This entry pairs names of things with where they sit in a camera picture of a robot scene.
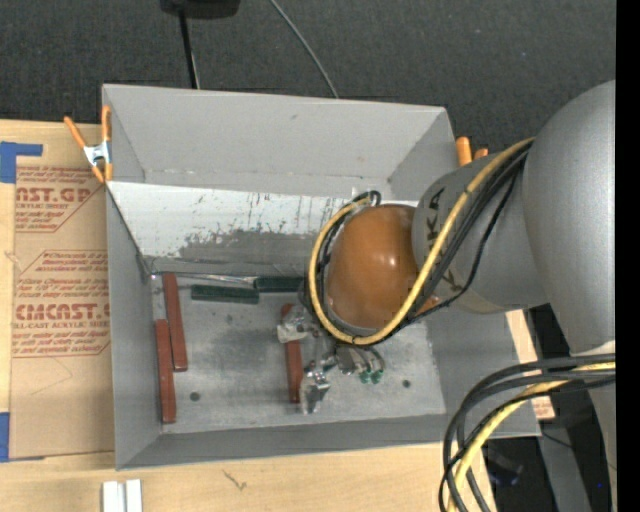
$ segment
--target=yellow cable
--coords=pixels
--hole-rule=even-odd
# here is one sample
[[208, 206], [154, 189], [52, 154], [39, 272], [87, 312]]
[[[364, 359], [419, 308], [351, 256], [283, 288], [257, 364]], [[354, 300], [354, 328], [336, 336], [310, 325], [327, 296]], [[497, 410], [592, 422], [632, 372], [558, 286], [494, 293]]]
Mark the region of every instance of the yellow cable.
[[[576, 368], [574, 371], [586, 371], [586, 370], [615, 370], [616, 363], [602, 363], [602, 364], [592, 364], [585, 365], [579, 368]], [[562, 386], [566, 384], [567, 380], [557, 380], [554, 382], [543, 382], [540, 384], [534, 384], [529, 386], [527, 389], [522, 391], [516, 398], [523, 398], [527, 396], [531, 396], [537, 393], [545, 393], [554, 388]], [[478, 432], [478, 435], [471, 442], [469, 447], [465, 450], [464, 455], [460, 459], [458, 467], [456, 469], [455, 483], [456, 487], [460, 489], [464, 480], [467, 476], [467, 472], [471, 467], [471, 462], [473, 458], [478, 454], [482, 445], [487, 441], [489, 436], [494, 432], [498, 425], [502, 423], [505, 419], [507, 419], [513, 412], [515, 412], [521, 405], [525, 402], [516, 402], [513, 404], [509, 404], [504, 406], [483, 428]], [[456, 506], [451, 497], [449, 497], [449, 503], [447, 504], [447, 512], [455, 512]]]
[[440, 254], [442, 247], [444, 246], [447, 237], [449, 236], [449, 232], [453, 229], [453, 225], [458, 215], [464, 208], [469, 196], [496, 170], [498, 169], [504, 162], [506, 162], [509, 158], [511, 158], [515, 153], [517, 153], [522, 147], [529, 144], [533, 139], [526, 139], [517, 144], [514, 144], [510, 148], [506, 149], [502, 153], [500, 153], [496, 158], [491, 160], [474, 178], [471, 180], [471, 183], [467, 186], [465, 191], [460, 195], [456, 203], [454, 204], [449, 216], [447, 217], [440, 234], [436, 238], [433, 247], [429, 251], [429, 255], [427, 256], [426, 261], [424, 262], [420, 273], [418, 274], [418, 278], [414, 283], [409, 295], [405, 299], [402, 307], [398, 310], [396, 315], [391, 319], [391, 321], [385, 325], [382, 329], [377, 331], [376, 333], [370, 336], [351, 336], [340, 329], [338, 329], [332, 322], [327, 318], [327, 315], [322, 311], [322, 307], [320, 305], [320, 299], [318, 298], [318, 290], [316, 287], [316, 266], [318, 263], [318, 254], [320, 253], [320, 249], [324, 242], [324, 239], [331, 229], [331, 227], [338, 222], [342, 217], [347, 215], [351, 210], [353, 210], [356, 206], [360, 204], [365, 204], [369, 202], [369, 199], [363, 199], [358, 203], [354, 203], [350, 208], [344, 208], [336, 215], [334, 215], [331, 220], [320, 230], [320, 234], [316, 240], [316, 243], [311, 251], [311, 261], [309, 262], [309, 294], [311, 297], [311, 304], [313, 305], [313, 309], [322, 323], [322, 326], [336, 339], [340, 341], [344, 341], [346, 343], [352, 343], [354, 345], [371, 345], [380, 341], [385, 336], [387, 336], [391, 331], [393, 331], [399, 324], [404, 320], [406, 314], [409, 309], [415, 302], [418, 297], [418, 294], [422, 290], [427, 277], [433, 270], [435, 266], [436, 259]]

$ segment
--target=white plastic piece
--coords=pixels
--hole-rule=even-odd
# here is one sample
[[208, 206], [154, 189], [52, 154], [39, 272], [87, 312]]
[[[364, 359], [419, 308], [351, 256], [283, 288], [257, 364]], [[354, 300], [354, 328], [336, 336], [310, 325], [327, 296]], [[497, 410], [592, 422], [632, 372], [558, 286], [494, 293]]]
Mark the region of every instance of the white plastic piece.
[[102, 512], [142, 512], [142, 482], [115, 480], [102, 484]]

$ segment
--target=cable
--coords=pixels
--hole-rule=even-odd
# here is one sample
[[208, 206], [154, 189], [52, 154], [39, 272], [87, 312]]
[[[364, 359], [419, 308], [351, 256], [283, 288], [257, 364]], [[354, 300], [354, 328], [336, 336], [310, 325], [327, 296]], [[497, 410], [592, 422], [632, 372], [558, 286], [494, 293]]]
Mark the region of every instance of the cable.
[[370, 336], [352, 336], [350, 334], [344, 333], [340, 329], [338, 329], [330, 320], [327, 318], [327, 315], [324, 313], [322, 306], [320, 304], [320, 300], [318, 299], [318, 290], [316, 283], [316, 265], [318, 261], [318, 254], [320, 249], [322, 248], [324, 239], [331, 229], [331, 227], [338, 222], [343, 216], [345, 216], [348, 212], [343, 212], [342, 210], [338, 212], [329, 222], [321, 229], [320, 234], [315, 242], [313, 250], [311, 252], [311, 260], [309, 262], [309, 294], [311, 298], [311, 304], [313, 306], [313, 310], [318, 317], [318, 320], [323, 325], [323, 327], [336, 339], [339, 341], [344, 341], [346, 343], [352, 343], [356, 345], [371, 345], [378, 341], [383, 340], [387, 335], [389, 335], [394, 329], [402, 322], [407, 316], [411, 306], [415, 302], [418, 294], [423, 288], [423, 285], [433, 270], [435, 266], [436, 259], [440, 255], [440, 251], [444, 246], [447, 238], [449, 236], [449, 232], [454, 229], [454, 223], [458, 216], [460, 215], [462, 209], [467, 203], [469, 197], [473, 192], [481, 186], [485, 180], [489, 179], [494, 171], [499, 169], [506, 161], [508, 161], [514, 154], [518, 153], [520, 149], [529, 144], [532, 139], [527, 139], [521, 141], [517, 144], [514, 144], [509, 149], [500, 153], [496, 158], [494, 158], [491, 162], [489, 162], [467, 185], [465, 191], [460, 195], [456, 203], [453, 205], [451, 212], [449, 213], [445, 223], [438, 234], [438, 237], [435, 240], [433, 247], [431, 248], [429, 255], [427, 256], [426, 261], [424, 262], [420, 273], [418, 274], [418, 278], [416, 279], [409, 295], [405, 299], [402, 307], [395, 314], [393, 319], [385, 325], [378, 332], [370, 335]]
[[[424, 306], [424, 303], [435, 292], [435, 289], [438, 286], [442, 277], [444, 276], [444, 273], [447, 271], [447, 269], [451, 265], [451, 262], [453, 261], [453, 258], [455, 257], [458, 250], [460, 249], [462, 242], [464, 242], [466, 236], [468, 235], [469, 231], [475, 224], [476, 220], [484, 210], [485, 206], [495, 196], [496, 192], [504, 186], [504, 183], [510, 176], [512, 176], [513, 177], [512, 179], [515, 181], [515, 178], [517, 177], [518, 172], [521, 170], [520, 165], [524, 162], [524, 159], [528, 154], [529, 148], [530, 148], [530, 145], [523, 148], [523, 151], [517, 154], [516, 157], [508, 165], [505, 166], [502, 172], [500, 172], [497, 176], [495, 176], [495, 179], [492, 182], [488, 183], [485, 188], [483, 188], [480, 196], [474, 202], [468, 215], [465, 217], [462, 225], [454, 234], [451, 243], [447, 247], [446, 253], [441, 257], [440, 261], [438, 262], [437, 268], [435, 269], [433, 276], [430, 278], [429, 282], [425, 284], [424, 289], [422, 291], [422, 298], [421, 300], [416, 301], [416, 304], [413, 308], [413, 313], [414, 313], [412, 316], [413, 319], [415, 319], [418, 316], [417, 311], [419, 311]], [[503, 196], [503, 200], [500, 202], [499, 206], [496, 208], [494, 212], [494, 216], [492, 217], [492, 220], [490, 221], [489, 226], [484, 233], [483, 239], [479, 244], [478, 253], [476, 254], [476, 258], [472, 266], [470, 277], [467, 279], [467, 283], [457, 295], [444, 301], [438, 306], [431, 308], [430, 310], [428, 310], [429, 312], [434, 313], [437, 309], [442, 309], [443, 307], [451, 305], [451, 303], [457, 300], [471, 286], [471, 283], [475, 278], [475, 274], [480, 264], [480, 257], [482, 255], [482, 251], [484, 251], [484, 246], [487, 243], [487, 240], [489, 239], [489, 236], [495, 224], [497, 223], [498, 216], [504, 209], [506, 202], [509, 196], [511, 195], [511, 192], [513, 190], [513, 185], [510, 186], [505, 196]]]
[[333, 83], [331, 82], [331, 79], [329, 78], [329, 75], [327, 74], [327, 72], [322, 67], [322, 64], [320, 63], [320, 59], [318, 59], [318, 57], [316, 57], [316, 54], [311, 49], [311, 46], [309, 46], [309, 43], [307, 43], [307, 41], [303, 37], [302, 33], [298, 30], [298, 27], [295, 26], [293, 21], [291, 21], [289, 16], [287, 16], [287, 14], [284, 12], [282, 7], [280, 7], [280, 4], [278, 4], [278, 2], [276, 2], [276, 0], [269, 0], [269, 1], [271, 2], [271, 5], [273, 5], [273, 7], [276, 9], [276, 11], [278, 11], [278, 14], [282, 17], [282, 19], [287, 23], [287, 25], [289, 25], [289, 28], [296, 35], [298, 40], [302, 43], [302, 46], [304, 46], [304, 49], [307, 50], [307, 53], [309, 54], [309, 56], [313, 60], [313, 63], [318, 68], [318, 71], [320, 71], [320, 73], [322, 74], [322, 77], [324, 78], [324, 81], [327, 83], [327, 86], [329, 87], [329, 89], [331, 89], [331, 94], [333, 94], [334, 98], [339, 99], [340, 96], [338, 96], [338, 92], [336, 91], [336, 88], [333, 86]]
[[[582, 367], [576, 368], [574, 371], [576, 372], [576, 376], [578, 378], [582, 378], [586, 376], [586, 374], [583, 374], [582, 372], [586, 372], [589, 370], [605, 370], [605, 369], [611, 369], [611, 368], [615, 369], [615, 363], [603, 363], [603, 364], [582, 366]], [[516, 398], [529, 399], [532, 397], [532, 395], [535, 395], [537, 393], [550, 392], [554, 388], [557, 388], [567, 383], [566, 379], [545, 382], [543, 380], [544, 377], [547, 377], [547, 376], [536, 375], [536, 376], [530, 377], [532, 381], [539, 380], [539, 382], [537, 384], [527, 387], [527, 389], [521, 392]], [[557, 379], [558, 376], [552, 375], [551, 377]], [[509, 417], [514, 411], [516, 411], [524, 402], [525, 400], [513, 401], [512, 403], [503, 405], [498, 410], [498, 412], [476, 434], [476, 436], [473, 438], [471, 443], [467, 447], [465, 447], [464, 454], [460, 459], [460, 463], [456, 470], [456, 476], [454, 479], [456, 487], [459, 488], [462, 485], [462, 481], [466, 477], [466, 474], [471, 466], [471, 461], [473, 460], [473, 457], [475, 457], [475, 455], [478, 453], [478, 451], [480, 450], [482, 445], [485, 443], [485, 441], [489, 438], [489, 436], [493, 433], [493, 431], [507, 417]], [[450, 496], [449, 504], [447, 507], [448, 512], [453, 512], [455, 505], [456, 504], [455, 504], [454, 498]]]
[[[588, 390], [588, 389], [595, 389], [595, 388], [602, 387], [602, 386], [608, 386], [609, 384], [612, 384], [613, 382], [615, 382], [615, 373], [613, 374], [613, 376], [601, 378], [601, 379], [599, 379], [597, 381], [594, 381], [594, 382], [580, 383], [580, 382], [577, 382], [577, 381], [573, 381], [573, 382], [565, 384], [562, 388], [557, 389], [555, 391], [557, 393], [560, 393], [560, 392], [562, 392], [562, 393], [571, 393], [571, 392], [576, 392], [576, 391], [584, 391], [584, 390]], [[524, 397], [524, 398], [521, 398], [521, 399], [513, 399], [513, 400], [507, 402], [504, 405], [507, 405], [510, 402], [516, 401], [516, 400], [531, 400], [531, 399], [537, 398], [538, 396], [549, 396], [552, 393], [553, 393], [553, 391], [550, 392], [550, 393], [540, 393], [540, 394]], [[499, 409], [500, 408], [494, 409], [489, 415], [487, 415], [474, 428], [473, 432], [468, 437], [465, 437], [464, 421], [460, 422], [458, 424], [458, 428], [457, 428], [457, 432], [456, 432], [457, 438], [458, 438], [458, 446], [461, 447], [461, 448], [464, 448], [470, 442], [470, 439], [473, 439], [473, 437], [475, 437], [477, 435], [479, 430], [482, 427], [484, 427], [484, 425], [488, 422], [488, 420], [493, 415], [498, 413]], [[480, 506], [481, 510], [483, 512], [490, 511], [489, 506], [487, 505], [486, 501], [484, 500], [484, 497], [482, 496], [482, 492], [480, 491], [480, 488], [478, 487], [478, 483], [476, 482], [476, 479], [475, 479], [475, 477], [473, 475], [473, 471], [471, 470], [471, 468], [467, 472], [467, 482], [468, 482], [469, 487], [471, 489], [471, 492], [474, 495], [474, 497], [476, 499], [476, 502]]]
[[[449, 299], [441, 302], [440, 304], [437, 304], [436, 306], [423, 311], [422, 313], [418, 313], [416, 315], [414, 315], [413, 317], [411, 317], [407, 324], [411, 324], [416, 322], [417, 320], [424, 318], [425, 316], [431, 315], [433, 313], [435, 313], [436, 311], [443, 309], [445, 307], [449, 307], [453, 302], [455, 302], [456, 300], [458, 300], [471, 286], [471, 284], [473, 283], [473, 280], [476, 277], [476, 274], [478, 272], [478, 267], [480, 266], [480, 261], [482, 259], [482, 254], [484, 252], [484, 248], [487, 244], [487, 241], [489, 240], [489, 237], [491, 236], [491, 233], [493, 232], [493, 229], [495, 228], [495, 225], [498, 222], [498, 218], [500, 217], [500, 214], [502, 213], [502, 211], [504, 210], [509, 198], [511, 197], [511, 194], [513, 193], [513, 189], [515, 187], [515, 182], [518, 178], [518, 174], [514, 174], [513, 177], [511, 178], [511, 183], [509, 184], [509, 187], [507, 188], [507, 191], [505, 192], [504, 196], [502, 196], [502, 199], [500, 200], [500, 203], [498, 204], [498, 207], [495, 209], [493, 216], [491, 217], [491, 220], [489, 222], [489, 225], [487, 226], [487, 229], [485, 230], [484, 234], [482, 235], [482, 239], [480, 240], [480, 243], [478, 244], [478, 249], [476, 251], [476, 256], [474, 258], [473, 264], [471, 265], [471, 271], [469, 272], [469, 277], [467, 278], [467, 282], [464, 284], [464, 286], [462, 287], [462, 289], [453, 297], [450, 297]], [[442, 269], [445, 269], [445, 264], [443, 261], [441, 261], [439, 263], [440, 267]], [[434, 277], [434, 281], [435, 281], [435, 285], [437, 286], [437, 282], [439, 281], [439, 279], [436, 280], [436, 277]], [[424, 302], [426, 301], [426, 298], [428, 298], [431, 293], [433, 293], [434, 290], [429, 291], [424, 291], [423, 292], [423, 298], [425, 300], [422, 301], [422, 304], [416, 304], [415, 306], [415, 310], [419, 311], [422, 306], [424, 305]]]
[[[460, 429], [460, 426], [464, 427], [466, 414], [478, 403], [483, 401], [490, 396], [493, 396], [497, 393], [501, 393], [504, 391], [508, 391], [510, 389], [518, 388], [523, 385], [528, 385], [533, 383], [532, 377], [522, 377], [519, 379], [511, 379], [509, 381], [504, 381], [504, 379], [508, 377], [512, 377], [514, 375], [529, 372], [533, 370], [565, 370], [569, 367], [575, 366], [584, 366], [595, 363], [609, 363], [615, 361], [615, 355], [603, 355], [603, 356], [579, 356], [579, 357], [561, 357], [554, 359], [545, 359], [541, 361], [534, 361], [531, 363], [524, 363], [515, 366], [511, 366], [508, 368], [504, 368], [498, 372], [495, 372], [484, 379], [482, 379], [478, 384], [476, 384], [471, 391], [466, 395], [462, 404], [460, 405], [458, 411], [452, 418], [449, 426], [447, 427], [447, 431], [444, 436], [443, 441], [443, 465], [447, 467], [451, 463], [450, 454], [451, 447], [453, 443], [453, 439], [455, 437], [456, 432], [459, 435], [459, 443], [460, 439], [464, 438], [463, 428]], [[547, 381], [556, 380], [560, 374], [556, 373], [554, 375], [543, 376]], [[580, 375], [575, 372], [569, 374], [571, 378], [580, 379], [584, 376], [584, 374]], [[535, 376], [536, 381], [540, 382], [541, 376]], [[455, 484], [453, 482], [453, 478], [449, 482], [449, 487], [451, 493], [455, 497]], [[477, 489], [477, 486], [471, 487], [472, 492]]]
[[[554, 390], [550, 390], [550, 391], [546, 391], [546, 392], [540, 392], [540, 393], [535, 393], [526, 397], [516, 397], [513, 398], [511, 400], [509, 400], [508, 402], [506, 402], [505, 404], [503, 404], [502, 406], [494, 409], [491, 413], [489, 413], [487, 416], [485, 416], [483, 418], [483, 420], [476, 426], [476, 428], [473, 430], [473, 432], [467, 436], [464, 440], [464, 442], [460, 443], [460, 449], [458, 450], [458, 452], [456, 453], [456, 455], [453, 458], [445, 458], [445, 472], [444, 475], [440, 481], [440, 488], [438, 490], [438, 502], [440, 504], [440, 509], [442, 511], [446, 510], [446, 507], [444, 505], [444, 484], [445, 482], [449, 484], [449, 489], [450, 489], [450, 494], [451, 496], [454, 498], [454, 501], [456, 503], [456, 506], [459, 508], [459, 510], [461, 511], [465, 511], [466, 507], [464, 506], [464, 503], [462, 502], [462, 497], [460, 495], [460, 492], [458, 491], [455, 482], [453, 481], [453, 477], [451, 475], [453, 467], [455, 466], [455, 464], [457, 462], [459, 462], [464, 454], [464, 448], [471, 442], [471, 440], [477, 436], [478, 432], [480, 431], [480, 429], [482, 427], [484, 427], [491, 418], [493, 418], [505, 405], [509, 405], [509, 404], [513, 404], [516, 402], [525, 402], [525, 401], [529, 401], [535, 398], [539, 398], [539, 397], [548, 397], [551, 394], [555, 394], [555, 393], [572, 393], [572, 392], [577, 392], [577, 391], [584, 391], [584, 390], [588, 390], [588, 389], [593, 389], [593, 388], [597, 388], [597, 387], [602, 387], [602, 386], [606, 386], [606, 385], [610, 385], [613, 382], [615, 382], [615, 377], [607, 377], [607, 378], [602, 378], [599, 379], [598, 381], [595, 382], [589, 382], [589, 383], [569, 383], [566, 384], [564, 387], [559, 388], [559, 389], [554, 389]], [[475, 480], [472, 480], [473, 484], [471, 486], [471, 490], [474, 494], [474, 497], [476, 498], [476, 500], [478, 501], [478, 504], [480, 505], [480, 508], [482, 510], [485, 509], [489, 509], [488, 505], [486, 505], [486, 502], [484, 502], [484, 498], [482, 497], [481, 491], [479, 490], [477, 483], [475, 482]]]
[[198, 70], [196, 68], [196, 58], [193, 55], [191, 39], [189, 38], [189, 25], [187, 25], [187, 17], [183, 9], [178, 13], [178, 18], [180, 19], [180, 32], [182, 33], [184, 54], [187, 58], [187, 67], [189, 68], [189, 81], [191, 82], [191, 88], [200, 89], [200, 77], [198, 76]]
[[565, 443], [564, 441], [560, 441], [560, 439], [556, 439], [555, 437], [550, 436], [546, 432], [542, 432], [542, 437], [545, 437], [546, 439], [549, 439], [549, 441], [553, 441], [554, 443], [559, 444], [560, 446], [564, 446], [565, 448], [569, 448], [569, 449], [573, 450], [573, 446], [571, 446], [569, 443]]

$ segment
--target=dark green bar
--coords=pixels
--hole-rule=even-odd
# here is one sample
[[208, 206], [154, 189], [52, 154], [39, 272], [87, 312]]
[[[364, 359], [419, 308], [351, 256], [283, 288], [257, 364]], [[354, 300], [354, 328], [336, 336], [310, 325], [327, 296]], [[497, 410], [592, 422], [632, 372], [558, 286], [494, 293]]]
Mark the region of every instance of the dark green bar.
[[303, 277], [258, 277], [255, 280], [255, 287], [264, 293], [297, 292], [303, 280]]
[[257, 304], [260, 292], [251, 288], [232, 288], [228, 286], [205, 286], [195, 284], [191, 287], [193, 300], [212, 302], [239, 302], [241, 304]]

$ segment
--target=black device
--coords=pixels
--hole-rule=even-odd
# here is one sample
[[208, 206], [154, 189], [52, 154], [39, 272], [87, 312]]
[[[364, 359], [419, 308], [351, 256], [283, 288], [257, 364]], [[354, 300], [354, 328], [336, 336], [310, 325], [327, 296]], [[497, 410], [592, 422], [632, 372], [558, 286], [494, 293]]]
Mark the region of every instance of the black device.
[[240, 0], [160, 0], [160, 8], [174, 16], [212, 20], [238, 12]]

